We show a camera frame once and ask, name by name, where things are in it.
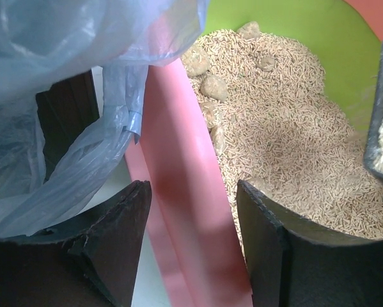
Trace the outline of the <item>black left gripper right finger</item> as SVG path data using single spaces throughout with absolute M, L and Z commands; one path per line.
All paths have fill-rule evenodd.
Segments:
M 237 184 L 255 306 L 383 306 L 383 240 L 347 235 Z

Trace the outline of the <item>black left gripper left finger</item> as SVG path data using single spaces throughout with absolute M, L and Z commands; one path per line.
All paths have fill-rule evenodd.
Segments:
M 0 239 L 0 306 L 130 306 L 151 185 L 27 237 Z

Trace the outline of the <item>pink green litter box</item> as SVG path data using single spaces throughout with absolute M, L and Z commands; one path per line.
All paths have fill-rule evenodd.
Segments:
M 297 40 L 325 71 L 324 94 L 365 136 L 383 40 L 383 1 L 212 1 L 204 36 L 257 21 Z M 152 67 L 143 135 L 126 153 L 148 180 L 148 235 L 173 306 L 255 306 L 240 223 L 233 217 L 210 133 L 181 61 Z

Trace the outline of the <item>black trash bin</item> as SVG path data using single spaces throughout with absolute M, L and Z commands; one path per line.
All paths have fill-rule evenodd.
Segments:
M 99 119 L 92 73 L 87 71 L 55 83 L 35 98 L 45 138 L 43 154 L 48 180 L 70 145 Z

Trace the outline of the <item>blue plastic bin liner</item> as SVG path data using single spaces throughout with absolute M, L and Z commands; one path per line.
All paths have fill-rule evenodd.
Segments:
M 207 1 L 0 1 L 0 238 L 78 214 L 141 133 L 150 66 Z

